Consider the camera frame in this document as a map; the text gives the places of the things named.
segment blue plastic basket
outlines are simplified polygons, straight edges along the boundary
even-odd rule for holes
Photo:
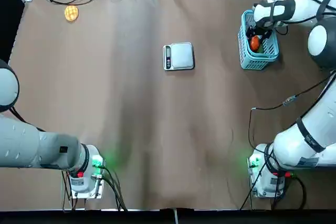
[[[252,10],[246,10],[242,15],[241,27],[238,33],[240,65],[243,69],[261,70],[269,62],[275,61],[279,55],[279,47],[276,32],[273,31],[263,43],[264,53],[252,52],[246,37],[246,29],[255,26]]]

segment digital kitchen scale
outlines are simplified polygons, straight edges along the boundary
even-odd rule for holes
[[[166,71],[193,69],[194,54],[190,42],[163,46],[163,68]]]

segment brown tabletop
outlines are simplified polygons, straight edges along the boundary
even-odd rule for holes
[[[33,0],[10,61],[20,80],[16,109],[44,130],[96,145],[119,174],[129,209],[237,209],[249,189],[250,108],[276,105],[325,76],[298,26],[278,35],[277,62],[264,71],[240,67],[241,15],[258,1],[94,0],[70,24],[64,6]],[[183,41],[194,46],[195,69],[165,72],[162,46]],[[288,107],[255,112],[255,142],[272,141],[321,88]],[[335,170],[298,175],[306,207],[334,207]],[[61,208],[60,171],[2,168],[0,176],[0,210]],[[296,208],[300,199],[293,183],[279,208]],[[254,208],[269,202],[254,200]],[[86,207],[115,208],[112,191],[106,186],[103,199]]]

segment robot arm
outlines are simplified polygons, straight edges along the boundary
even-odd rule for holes
[[[336,69],[336,0],[267,0],[254,5],[257,27],[311,26],[308,50],[321,67]],[[284,171],[336,166],[336,74],[314,106],[271,144],[260,144],[248,159],[257,197],[284,190]]]
[[[274,140],[274,155],[280,169],[336,166],[336,74],[319,101],[289,129]]]
[[[258,27],[273,28],[288,24],[301,24],[312,27],[317,19],[313,18],[306,22],[303,20],[315,17],[320,3],[314,0],[263,0],[254,4],[254,19]],[[327,2],[323,12],[334,12],[336,0]]]
[[[18,95],[18,78],[0,60],[0,113],[10,109]],[[103,158],[93,145],[82,144],[67,134],[42,132],[0,115],[0,167],[66,170],[72,190],[88,198],[97,194],[97,177],[103,173],[97,166],[103,165]]]
[[[273,29],[289,24],[313,27],[308,50],[321,68],[336,68],[336,0],[267,0],[254,4],[258,27]]]

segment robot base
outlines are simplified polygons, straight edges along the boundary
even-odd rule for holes
[[[82,185],[72,185],[72,197],[74,199],[101,199],[103,194],[104,180],[94,179],[92,174],[100,174],[103,176],[104,169],[93,167],[93,163],[97,160],[104,166],[105,160],[100,156],[98,149],[93,145],[87,145],[89,150],[89,164],[83,175]]]
[[[258,145],[257,149],[264,151],[266,145]],[[247,170],[250,187],[256,181],[256,178],[264,166],[265,160],[263,153],[255,150],[250,158],[247,158]],[[273,175],[265,166],[252,190],[252,195],[258,198],[274,198],[278,177]],[[278,197],[284,193],[285,178],[279,177]]]

